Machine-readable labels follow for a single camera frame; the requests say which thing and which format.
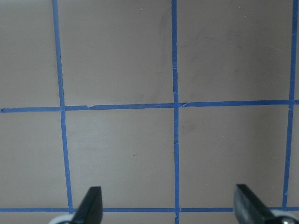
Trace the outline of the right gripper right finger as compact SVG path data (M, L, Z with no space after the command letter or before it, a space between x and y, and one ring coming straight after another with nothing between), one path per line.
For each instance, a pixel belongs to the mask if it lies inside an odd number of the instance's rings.
M271 210L246 184L234 187L234 215L239 224L279 224Z

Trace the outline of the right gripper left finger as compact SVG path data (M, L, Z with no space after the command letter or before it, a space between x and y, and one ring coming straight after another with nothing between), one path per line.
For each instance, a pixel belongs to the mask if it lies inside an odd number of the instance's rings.
M100 224L103 218L101 187L90 187L73 218L71 224Z

